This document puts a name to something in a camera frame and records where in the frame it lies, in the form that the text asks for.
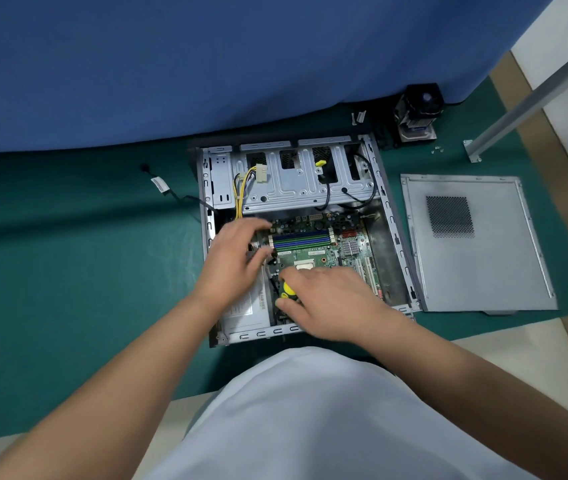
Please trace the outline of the person's left hand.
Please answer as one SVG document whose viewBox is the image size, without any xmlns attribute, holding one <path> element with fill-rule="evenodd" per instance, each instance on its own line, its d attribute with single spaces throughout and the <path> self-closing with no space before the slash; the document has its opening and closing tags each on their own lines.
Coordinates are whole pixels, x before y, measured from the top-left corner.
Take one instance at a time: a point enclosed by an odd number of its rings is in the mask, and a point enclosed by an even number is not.
<svg viewBox="0 0 568 480">
<path fill-rule="evenodd" d="M 247 294 L 259 275 L 247 273 L 247 252 L 255 233 L 272 223 L 259 217 L 244 217 L 225 224 L 211 242 L 207 258 L 192 291 L 192 297 L 219 319 Z"/>
</svg>

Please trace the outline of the person's right hand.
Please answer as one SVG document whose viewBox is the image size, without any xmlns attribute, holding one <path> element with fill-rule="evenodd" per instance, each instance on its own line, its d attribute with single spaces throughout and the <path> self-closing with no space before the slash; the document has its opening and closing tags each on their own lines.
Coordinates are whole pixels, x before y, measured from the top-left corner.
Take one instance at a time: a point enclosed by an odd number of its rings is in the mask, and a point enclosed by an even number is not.
<svg viewBox="0 0 568 480">
<path fill-rule="evenodd" d="M 329 269 L 328 290 L 321 300 L 329 322 L 329 334 L 314 337 L 362 345 L 392 319 L 402 317 L 397 310 L 375 297 L 350 267 L 326 268 Z"/>
</svg>

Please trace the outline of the person's left forearm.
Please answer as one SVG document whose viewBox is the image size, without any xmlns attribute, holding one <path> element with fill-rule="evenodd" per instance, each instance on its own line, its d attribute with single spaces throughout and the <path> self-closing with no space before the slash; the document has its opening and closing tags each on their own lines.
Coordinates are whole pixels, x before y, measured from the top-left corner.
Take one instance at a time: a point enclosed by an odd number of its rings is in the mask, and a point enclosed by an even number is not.
<svg viewBox="0 0 568 480">
<path fill-rule="evenodd" d="M 245 290 L 198 290 L 0 455 L 0 480 L 131 480 L 189 363 Z"/>
</svg>

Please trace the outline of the person's right forearm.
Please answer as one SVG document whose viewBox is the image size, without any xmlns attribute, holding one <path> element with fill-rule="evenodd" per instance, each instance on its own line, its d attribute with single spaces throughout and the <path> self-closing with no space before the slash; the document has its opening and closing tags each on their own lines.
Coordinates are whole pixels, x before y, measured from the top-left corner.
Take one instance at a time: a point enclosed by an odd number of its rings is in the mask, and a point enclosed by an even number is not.
<svg viewBox="0 0 568 480">
<path fill-rule="evenodd" d="M 421 400 L 542 480 L 568 480 L 568 410 L 534 387 L 385 305 L 357 343 Z"/>
</svg>

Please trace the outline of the blue green memory slots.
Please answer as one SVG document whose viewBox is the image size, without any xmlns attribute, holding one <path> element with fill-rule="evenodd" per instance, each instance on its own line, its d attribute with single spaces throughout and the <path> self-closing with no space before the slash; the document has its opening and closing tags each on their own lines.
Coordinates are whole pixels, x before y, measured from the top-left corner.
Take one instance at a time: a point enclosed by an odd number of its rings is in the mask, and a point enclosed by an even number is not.
<svg viewBox="0 0 568 480">
<path fill-rule="evenodd" d="M 281 235 L 269 235 L 268 243 L 278 253 L 285 251 L 314 249 L 322 246 L 330 246 L 336 243 L 333 233 L 327 230 L 313 232 L 287 233 Z"/>
</svg>

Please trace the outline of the green motherboard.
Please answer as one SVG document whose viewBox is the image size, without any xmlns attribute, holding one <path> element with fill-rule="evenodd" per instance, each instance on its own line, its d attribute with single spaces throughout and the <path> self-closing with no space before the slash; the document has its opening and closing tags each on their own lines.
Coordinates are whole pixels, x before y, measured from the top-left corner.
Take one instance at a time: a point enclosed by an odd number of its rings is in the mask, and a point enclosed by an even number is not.
<svg viewBox="0 0 568 480">
<path fill-rule="evenodd" d="M 279 275 L 285 267 L 312 269 L 315 267 L 346 266 L 354 269 L 365 281 L 374 295 L 383 299 L 381 280 L 377 272 L 370 236 L 363 217 L 353 212 L 327 212 L 296 216 L 291 219 L 277 219 L 272 228 L 257 234 L 256 243 L 269 246 L 269 235 L 287 233 L 313 232 L 327 230 L 334 234 L 336 243 L 314 249 L 301 249 L 278 253 L 275 251 L 272 260 L 267 264 L 267 273 L 272 290 L 279 297 Z M 340 241 L 357 238 L 360 242 L 360 256 L 357 258 L 340 258 Z"/>
</svg>

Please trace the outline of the grey power supply unit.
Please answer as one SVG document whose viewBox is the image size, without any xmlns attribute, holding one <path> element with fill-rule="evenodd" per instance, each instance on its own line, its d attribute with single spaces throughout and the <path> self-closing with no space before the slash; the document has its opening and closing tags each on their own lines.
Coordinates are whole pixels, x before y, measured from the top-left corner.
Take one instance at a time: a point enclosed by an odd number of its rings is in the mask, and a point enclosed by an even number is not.
<svg viewBox="0 0 568 480">
<path fill-rule="evenodd" d="M 251 289 L 232 305 L 220 320 L 226 334 L 258 330 L 272 326 L 272 285 L 261 273 Z"/>
</svg>

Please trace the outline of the grey metal drive cage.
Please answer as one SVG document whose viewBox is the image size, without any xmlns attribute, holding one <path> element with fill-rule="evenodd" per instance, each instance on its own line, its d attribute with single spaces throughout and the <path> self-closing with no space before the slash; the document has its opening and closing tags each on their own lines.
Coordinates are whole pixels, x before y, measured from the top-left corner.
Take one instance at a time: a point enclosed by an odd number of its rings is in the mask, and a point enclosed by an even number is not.
<svg viewBox="0 0 568 480">
<path fill-rule="evenodd" d="M 243 216 L 293 209 L 363 208 L 385 196 L 382 171 L 368 136 L 335 136 L 197 148 L 200 197 L 235 213 L 233 178 L 266 164 L 267 182 L 248 183 Z M 327 164 L 315 167 L 315 161 Z"/>
</svg>

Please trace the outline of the open grey computer case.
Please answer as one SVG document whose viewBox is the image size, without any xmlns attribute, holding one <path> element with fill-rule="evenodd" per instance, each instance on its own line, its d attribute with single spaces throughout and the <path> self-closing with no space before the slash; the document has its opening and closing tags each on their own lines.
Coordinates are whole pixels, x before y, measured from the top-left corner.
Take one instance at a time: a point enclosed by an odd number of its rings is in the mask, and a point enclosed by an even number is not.
<svg viewBox="0 0 568 480">
<path fill-rule="evenodd" d="M 370 136 L 368 137 L 370 138 L 373 144 L 373 148 L 376 151 L 377 164 L 382 171 L 383 190 L 386 193 L 383 199 L 374 200 L 360 209 L 354 209 L 353 207 L 342 207 L 337 210 L 322 211 L 319 209 L 293 209 L 279 212 L 268 212 L 266 214 L 249 215 L 244 217 L 259 217 L 270 221 L 273 225 L 273 222 L 277 219 L 291 219 L 296 216 L 323 214 L 327 212 L 353 212 L 355 214 L 360 214 L 365 221 L 370 236 L 374 260 L 383 289 L 383 302 L 386 305 L 389 305 L 392 308 L 407 315 L 408 317 L 413 317 L 413 314 L 417 311 L 420 311 L 422 308 L 420 303 L 422 300 L 422 298 L 420 297 L 420 289 L 415 277 L 415 265 L 410 263 L 410 253 L 407 253 L 405 249 L 406 239 L 402 235 L 402 232 L 397 225 L 397 218 L 395 216 L 395 203 L 393 201 L 392 192 L 383 168 L 381 156 L 379 155 L 375 141 Z M 225 146 L 236 144 L 244 143 L 218 145 Z M 195 147 L 188 149 L 190 163 L 193 169 L 193 173 L 196 177 L 197 169 L 195 167 L 195 160 L 197 156 L 197 148 L 208 148 L 210 146 L 218 145 L 213 145 L 212 143 L 200 143 L 195 145 Z M 202 208 L 202 245 L 205 257 L 207 257 L 208 255 L 211 242 L 215 238 L 216 234 L 225 224 L 234 221 L 234 216 L 235 213 L 233 214 L 230 210 L 216 210 L 215 214 L 210 214 L 207 209 L 205 209 L 204 207 Z M 251 240 L 251 243 L 248 245 L 248 250 L 262 246 L 268 246 L 265 244 L 256 243 L 257 234 L 262 231 L 267 230 L 261 230 L 255 233 L 254 237 Z M 259 275 L 261 273 L 264 273 L 268 278 L 266 268 L 267 264 L 263 266 Z M 277 298 L 278 297 L 275 295 L 274 291 L 272 291 L 272 326 L 258 330 L 226 335 L 221 330 L 220 319 L 209 332 L 209 347 L 214 348 L 218 346 L 229 346 L 231 344 L 238 344 L 252 340 L 270 339 L 272 337 L 285 336 L 291 333 L 299 333 L 301 331 L 301 328 L 296 325 L 294 321 L 288 317 L 288 315 L 281 312 L 275 306 L 275 300 Z"/>
</svg>

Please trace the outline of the person's white shirt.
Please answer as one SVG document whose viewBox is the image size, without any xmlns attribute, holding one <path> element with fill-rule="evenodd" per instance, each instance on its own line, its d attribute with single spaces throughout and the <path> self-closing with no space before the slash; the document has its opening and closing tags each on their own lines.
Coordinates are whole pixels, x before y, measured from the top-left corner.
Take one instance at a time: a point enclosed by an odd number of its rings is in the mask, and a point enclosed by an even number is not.
<svg viewBox="0 0 568 480">
<path fill-rule="evenodd" d="M 538 480 L 390 372 L 318 347 L 232 379 L 144 480 Z"/>
</svg>

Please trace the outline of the grey case side panel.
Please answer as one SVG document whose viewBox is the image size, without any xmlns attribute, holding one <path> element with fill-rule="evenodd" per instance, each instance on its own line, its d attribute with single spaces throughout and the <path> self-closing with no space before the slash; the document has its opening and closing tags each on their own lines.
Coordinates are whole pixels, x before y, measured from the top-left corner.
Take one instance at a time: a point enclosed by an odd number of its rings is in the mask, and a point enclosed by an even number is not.
<svg viewBox="0 0 568 480">
<path fill-rule="evenodd" d="M 519 177 L 400 176 L 423 310 L 559 309 Z"/>
</svg>

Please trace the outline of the green table mat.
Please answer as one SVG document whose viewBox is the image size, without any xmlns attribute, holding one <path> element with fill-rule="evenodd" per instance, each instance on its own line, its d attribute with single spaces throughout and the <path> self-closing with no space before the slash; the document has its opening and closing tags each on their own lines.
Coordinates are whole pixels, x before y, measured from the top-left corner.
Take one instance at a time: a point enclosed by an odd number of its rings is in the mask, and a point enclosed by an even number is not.
<svg viewBox="0 0 568 480">
<path fill-rule="evenodd" d="M 568 315 L 568 229 L 511 134 L 471 165 L 461 142 L 505 108 L 489 79 L 445 110 L 438 141 L 382 150 L 406 228 L 400 173 L 520 177 L 559 303 Z M 431 148 L 442 146 L 443 153 Z M 0 153 L 0 437 L 29 430 L 192 290 L 202 263 L 200 208 L 162 196 L 150 165 L 195 194 L 186 139 L 77 151 Z M 204 394 L 288 347 L 365 355 L 304 333 L 201 344 L 174 398 Z"/>
</svg>

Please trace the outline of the blue cloth curtain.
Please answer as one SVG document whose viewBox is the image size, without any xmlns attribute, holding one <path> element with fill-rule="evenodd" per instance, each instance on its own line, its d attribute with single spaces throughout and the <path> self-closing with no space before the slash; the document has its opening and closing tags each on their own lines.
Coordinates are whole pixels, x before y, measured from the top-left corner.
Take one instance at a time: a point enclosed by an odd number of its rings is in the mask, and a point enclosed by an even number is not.
<svg viewBox="0 0 568 480">
<path fill-rule="evenodd" d="M 245 127 L 436 83 L 464 101 L 552 0 L 0 0 L 0 152 Z"/>
</svg>

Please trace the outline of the black processor cooler fan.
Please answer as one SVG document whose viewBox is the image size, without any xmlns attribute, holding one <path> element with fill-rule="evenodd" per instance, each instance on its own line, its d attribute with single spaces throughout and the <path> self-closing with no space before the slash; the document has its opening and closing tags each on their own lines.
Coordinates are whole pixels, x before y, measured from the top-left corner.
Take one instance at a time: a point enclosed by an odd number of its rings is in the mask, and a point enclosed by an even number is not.
<svg viewBox="0 0 568 480">
<path fill-rule="evenodd" d="M 430 143 L 437 139 L 434 122 L 445 108 L 437 83 L 407 85 L 393 108 L 396 146 Z"/>
</svg>

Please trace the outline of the grey metal frame leg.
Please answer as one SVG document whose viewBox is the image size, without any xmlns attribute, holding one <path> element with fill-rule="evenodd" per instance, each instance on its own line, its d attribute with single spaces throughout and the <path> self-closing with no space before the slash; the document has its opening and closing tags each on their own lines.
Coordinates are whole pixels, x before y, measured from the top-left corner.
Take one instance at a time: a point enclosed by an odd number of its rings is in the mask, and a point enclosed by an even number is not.
<svg viewBox="0 0 568 480">
<path fill-rule="evenodd" d="M 463 141 L 464 149 L 471 163 L 482 161 L 482 152 L 492 147 L 501 138 L 516 129 L 533 113 L 542 109 L 568 89 L 568 62 L 555 71 L 542 84 L 535 88 L 513 109 L 485 129 L 474 139 Z"/>
</svg>

